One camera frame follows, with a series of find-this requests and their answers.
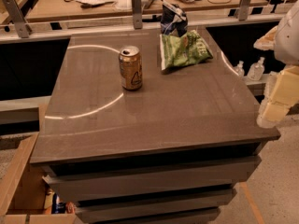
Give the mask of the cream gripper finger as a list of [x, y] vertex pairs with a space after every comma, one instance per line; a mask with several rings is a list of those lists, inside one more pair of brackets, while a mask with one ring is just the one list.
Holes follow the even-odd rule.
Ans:
[[273, 128], [299, 102], [299, 67], [287, 65], [279, 73], [271, 72], [264, 88], [257, 124]]
[[275, 35], [277, 27], [273, 27], [264, 36], [260, 37], [255, 41], [253, 47], [259, 50], [273, 50], [275, 44]]

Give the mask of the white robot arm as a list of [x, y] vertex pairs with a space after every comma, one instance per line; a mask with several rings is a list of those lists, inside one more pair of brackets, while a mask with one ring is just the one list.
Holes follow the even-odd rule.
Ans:
[[299, 1], [253, 47], [273, 50], [275, 58], [285, 64], [283, 70], [268, 77], [257, 117], [260, 127], [273, 128], [299, 102]]

